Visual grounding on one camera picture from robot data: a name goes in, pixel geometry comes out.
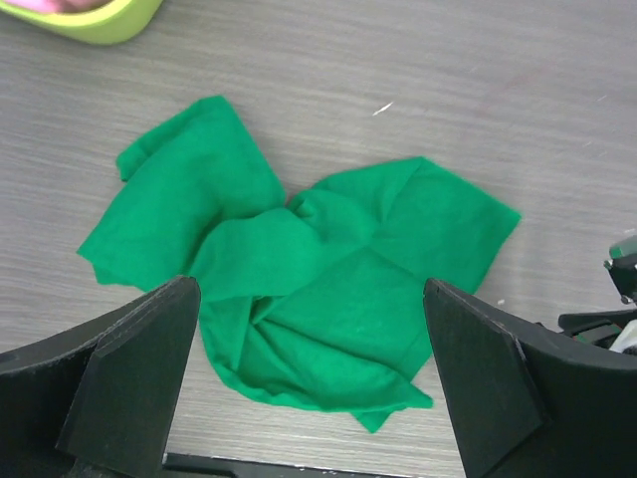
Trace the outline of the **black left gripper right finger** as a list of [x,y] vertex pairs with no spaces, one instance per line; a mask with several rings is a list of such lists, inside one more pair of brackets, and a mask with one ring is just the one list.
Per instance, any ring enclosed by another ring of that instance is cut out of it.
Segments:
[[469,477],[633,477],[636,358],[430,279],[424,306]]

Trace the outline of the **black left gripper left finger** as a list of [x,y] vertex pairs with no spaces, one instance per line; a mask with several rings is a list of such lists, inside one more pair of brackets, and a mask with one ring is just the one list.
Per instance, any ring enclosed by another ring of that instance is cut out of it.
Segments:
[[2,476],[158,476],[199,305],[178,277],[2,353]]

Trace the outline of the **green t shirt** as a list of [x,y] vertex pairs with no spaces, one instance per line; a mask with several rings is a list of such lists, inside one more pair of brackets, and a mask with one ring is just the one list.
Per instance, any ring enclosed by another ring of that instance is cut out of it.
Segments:
[[223,97],[117,158],[123,183],[79,248],[104,285],[201,290],[221,381],[262,403],[351,414],[375,432],[434,401],[427,280],[476,292],[519,213],[421,157],[332,174],[289,196]]

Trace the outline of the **lime green plastic basin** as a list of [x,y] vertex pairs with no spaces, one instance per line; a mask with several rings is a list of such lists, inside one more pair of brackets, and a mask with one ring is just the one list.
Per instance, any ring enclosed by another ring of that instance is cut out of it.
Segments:
[[1,12],[82,43],[110,46],[141,33],[161,4],[161,0],[108,1],[97,9],[82,13],[40,13],[2,1]]

